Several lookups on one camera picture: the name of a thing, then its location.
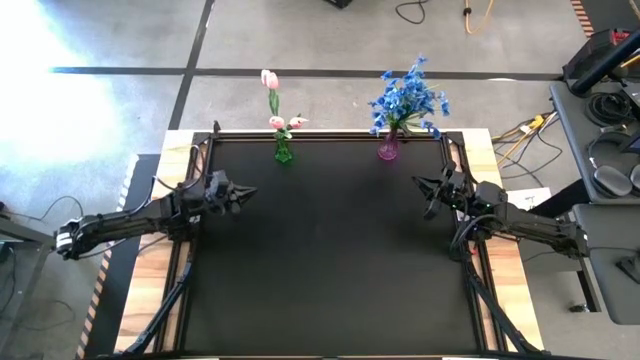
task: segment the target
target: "pink tulip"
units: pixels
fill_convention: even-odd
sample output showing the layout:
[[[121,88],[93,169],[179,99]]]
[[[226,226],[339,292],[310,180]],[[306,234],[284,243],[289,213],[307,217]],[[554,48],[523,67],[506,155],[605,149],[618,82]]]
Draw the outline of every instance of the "pink tulip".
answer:
[[[269,70],[262,70],[262,72],[260,73],[260,78],[262,79],[262,85],[267,86],[267,76],[269,76],[269,74],[271,74],[271,71]]]
[[[278,76],[276,75],[276,73],[270,72],[267,75],[266,85],[271,90],[275,90],[278,88],[278,86],[280,86],[280,82],[278,81]]]
[[[302,123],[307,122],[309,120],[300,117],[294,117],[289,121],[289,125],[291,125],[292,129],[300,129],[302,127]]]
[[[269,124],[274,129],[282,129],[284,127],[284,119],[280,116],[272,116],[271,119],[269,119]]]

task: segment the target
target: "wooden table frame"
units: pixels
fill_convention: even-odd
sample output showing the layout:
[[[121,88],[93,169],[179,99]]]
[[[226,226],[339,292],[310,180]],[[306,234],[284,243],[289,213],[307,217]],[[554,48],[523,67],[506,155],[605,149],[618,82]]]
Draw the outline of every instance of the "wooden table frame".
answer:
[[[330,130],[324,132],[354,132],[364,130]],[[464,137],[465,153],[460,154],[458,147],[451,144],[451,154],[454,160],[460,160],[461,156],[466,157],[470,170],[478,181],[490,181],[502,185],[491,138],[487,129],[450,129],[450,132],[461,132]],[[202,131],[173,130],[168,131],[162,148],[160,163],[157,175],[170,186],[175,186],[178,182],[184,181],[185,174],[190,159],[190,149],[192,147],[194,133]],[[246,131],[223,131],[223,133],[242,133]],[[155,186],[152,197],[159,198],[166,195],[170,190]],[[142,236],[140,246],[144,246],[162,234],[151,234]],[[189,243],[174,244],[169,240],[162,240],[153,247],[147,249],[136,260],[133,270],[130,289],[125,304],[120,330],[116,341],[115,351],[121,351],[131,345],[137,336],[144,330],[157,309],[160,307],[164,294],[170,289],[167,282],[170,262],[177,262],[178,273],[172,276],[179,277],[186,262],[186,255],[189,250]],[[524,273],[524,268],[520,259],[520,253],[516,243],[499,238],[492,238],[486,243],[486,251],[489,264],[491,266],[491,277],[494,282],[494,293],[505,313],[509,316],[527,340],[535,347],[542,349],[542,339],[538,329],[533,304]],[[488,271],[480,265],[478,255],[474,256],[474,264],[481,274]],[[166,322],[164,341],[162,349],[152,344],[147,351],[172,350],[176,340],[176,329],[180,323],[178,319],[179,309],[182,306],[182,299],[171,310]],[[496,337],[494,321],[480,299],[482,322],[484,327],[485,341],[490,350],[499,349],[500,339]],[[515,351],[513,345],[507,340],[510,351]]]

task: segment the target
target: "vase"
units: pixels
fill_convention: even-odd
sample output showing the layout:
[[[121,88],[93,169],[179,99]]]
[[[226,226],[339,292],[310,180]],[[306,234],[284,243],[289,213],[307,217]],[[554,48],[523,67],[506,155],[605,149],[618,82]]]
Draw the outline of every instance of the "vase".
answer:
[[[391,161],[398,156],[398,129],[391,129],[378,147],[378,156],[382,160]]]
[[[285,138],[276,139],[275,158],[283,164],[293,159],[293,154],[289,150],[289,143]]]

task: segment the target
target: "gray concrete floor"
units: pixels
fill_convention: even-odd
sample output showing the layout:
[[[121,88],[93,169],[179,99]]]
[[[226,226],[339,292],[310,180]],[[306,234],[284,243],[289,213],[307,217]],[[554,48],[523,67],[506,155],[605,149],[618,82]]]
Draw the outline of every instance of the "gray concrete floor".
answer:
[[[49,66],[184,67],[204,0],[59,0],[18,2],[0,11],[0,40],[9,69],[0,82],[0,199],[11,211],[42,214],[51,201],[72,194],[87,213],[112,211],[129,157],[158,153],[181,83],[180,76],[53,75]],[[559,73],[585,37],[569,1],[497,1],[486,29],[465,36],[462,3],[432,0],[419,26],[400,20],[401,1],[354,0],[338,11],[321,0],[217,0],[199,58],[200,67],[292,69],[406,69],[422,53],[430,71]],[[474,1],[474,14],[487,1]],[[417,10],[406,9],[417,14]],[[450,97],[446,127],[484,127],[499,134],[551,110],[549,83],[433,80]],[[309,128],[366,128],[367,101],[383,90],[373,79],[284,78],[281,109],[302,112]],[[268,128],[258,79],[196,77],[180,128]],[[564,154],[538,173],[552,193],[578,178],[559,124],[545,139]],[[522,164],[535,168],[555,150],[534,141]],[[521,173],[515,167],[503,175]],[[529,177],[506,180],[507,189],[535,187]],[[76,209],[63,203],[45,223],[53,231]],[[20,330],[8,352],[69,359],[76,350],[97,274],[95,261],[62,262],[50,256],[36,290],[40,311],[30,321],[50,324],[69,303],[76,320],[47,332]],[[640,327],[611,323],[606,314],[569,314],[579,302],[577,280],[529,272],[534,306],[549,350],[566,355],[632,359],[640,353]]]

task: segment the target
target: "blue flowers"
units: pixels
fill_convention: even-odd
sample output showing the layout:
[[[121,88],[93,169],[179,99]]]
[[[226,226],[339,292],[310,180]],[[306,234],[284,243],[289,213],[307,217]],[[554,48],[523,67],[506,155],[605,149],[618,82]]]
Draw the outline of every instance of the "blue flowers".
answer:
[[[420,67],[426,62],[427,59],[423,56],[418,57],[411,70],[401,79],[391,79],[391,71],[381,76],[382,80],[387,81],[387,86],[384,89],[384,95],[369,103],[373,108],[374,120],[373,127],[369,131],[371,134],[379,135],[380,130],[386,125],[389,125],[392,130],[402,129],[403,131],[408,131],[407,125],[411,125],[427,129],[436,138],[440,137],[440,131],[424,117],[427,114],[435,115],[438,103],[442,114],[449,116],[449,100],[444,91],[436,94],[427,86],[426,80],[423,80],[425,75]],[[414,118],[420,119],[420,123],[409,121]]]

